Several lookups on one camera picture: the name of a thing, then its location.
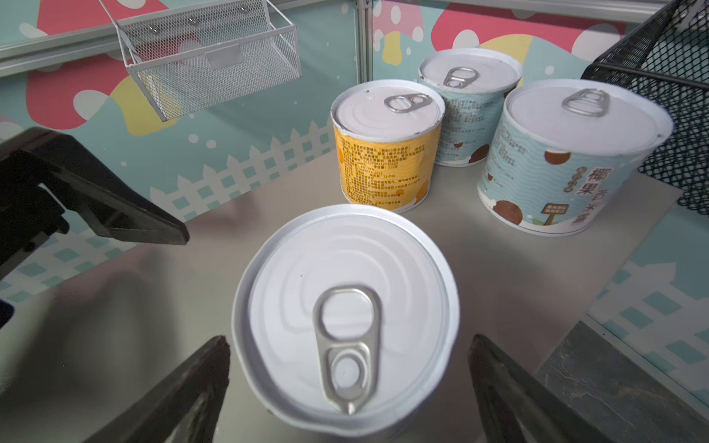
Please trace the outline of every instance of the orange can label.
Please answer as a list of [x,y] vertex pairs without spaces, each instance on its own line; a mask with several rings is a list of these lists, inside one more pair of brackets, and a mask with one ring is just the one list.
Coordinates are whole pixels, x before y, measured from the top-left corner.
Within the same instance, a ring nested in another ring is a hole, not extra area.
[[412,140],[379,143],[343,135],[335,126],[340,179],[353,203],[403,211],[420,203],[430,187],[440,124]]

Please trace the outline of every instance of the metal corner post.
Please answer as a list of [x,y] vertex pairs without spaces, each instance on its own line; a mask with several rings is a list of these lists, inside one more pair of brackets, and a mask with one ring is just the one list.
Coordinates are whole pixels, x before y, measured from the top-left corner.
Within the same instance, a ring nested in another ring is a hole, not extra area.
[[354,0],[357,6],[357,83],[374,79],[372,69],[372,3],[374,0]]

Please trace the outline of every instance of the blue can label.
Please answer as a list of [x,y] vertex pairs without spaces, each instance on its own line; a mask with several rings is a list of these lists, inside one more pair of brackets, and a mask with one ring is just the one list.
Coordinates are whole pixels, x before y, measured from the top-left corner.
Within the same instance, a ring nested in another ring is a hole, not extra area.
[[651,150],[597,157],[554,149],[515,127],[495,131],[478,190],[488,209],[523,230],[585,229]]
[[485,160],[509,91],[462,94],[433,89],[445,101],[436,163],[462,167]]

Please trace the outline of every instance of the blue can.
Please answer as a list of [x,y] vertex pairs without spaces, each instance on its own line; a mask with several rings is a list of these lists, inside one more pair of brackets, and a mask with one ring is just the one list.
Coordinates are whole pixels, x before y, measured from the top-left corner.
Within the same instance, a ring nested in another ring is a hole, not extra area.
[[418,82],[445,101],[436,164],[465,167],[485,160],[505,97],[522,78],[522,65],[502,52],[451,49],[426,57]]
[[480,199],[525,232],[581,232],[672,128],[663,108],[619,86],[526,84],[506,99]]

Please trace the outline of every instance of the yellow can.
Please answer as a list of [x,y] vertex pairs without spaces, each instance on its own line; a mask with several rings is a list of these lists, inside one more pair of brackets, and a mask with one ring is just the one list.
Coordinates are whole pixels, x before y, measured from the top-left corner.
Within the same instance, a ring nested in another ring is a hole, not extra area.
[[423,201],[445,113],[436,91],[406,80],[367,82],[340,94],[330,113],[347,200],[397,213]]

